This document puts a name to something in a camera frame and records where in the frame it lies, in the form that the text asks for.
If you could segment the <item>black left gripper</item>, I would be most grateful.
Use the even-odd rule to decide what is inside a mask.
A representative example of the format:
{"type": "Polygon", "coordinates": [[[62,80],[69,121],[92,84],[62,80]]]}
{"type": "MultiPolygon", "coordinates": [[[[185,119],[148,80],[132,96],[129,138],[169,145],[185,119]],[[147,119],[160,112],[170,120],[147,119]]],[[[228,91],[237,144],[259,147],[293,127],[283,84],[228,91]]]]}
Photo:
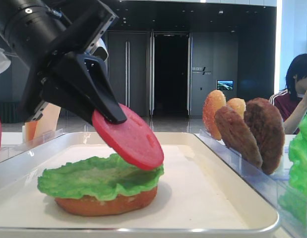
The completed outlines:
{"type": "Polygon", "coordinates": [[[90,125],[94,111],[110,123],[126,121],[104,61],[87,52],[114,18],[107,6],[96,1],[67,26],[64,18],[52,17],[43,7],[25,20],[18,33],[18,56],[30,69],[20,103],[25,121],[39,119],[47,103],[72,112],[90,125]]]}

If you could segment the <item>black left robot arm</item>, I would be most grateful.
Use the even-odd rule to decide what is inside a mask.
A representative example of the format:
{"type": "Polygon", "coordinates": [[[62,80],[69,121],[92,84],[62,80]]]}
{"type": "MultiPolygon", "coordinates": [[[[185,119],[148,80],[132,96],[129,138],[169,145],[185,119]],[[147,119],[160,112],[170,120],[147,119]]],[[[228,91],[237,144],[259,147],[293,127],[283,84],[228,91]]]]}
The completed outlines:
{"type": "Polygon", "coordinates": [[[110,123],[123,123],[106,65],[92,54],[117,15],[99,0],[81,2],[70,14],[76,19],[41,0],[0,0],[0,35],[29,68],[20,114],[38,120],[51,103],[86,122],[98,111],[110,123]]]}

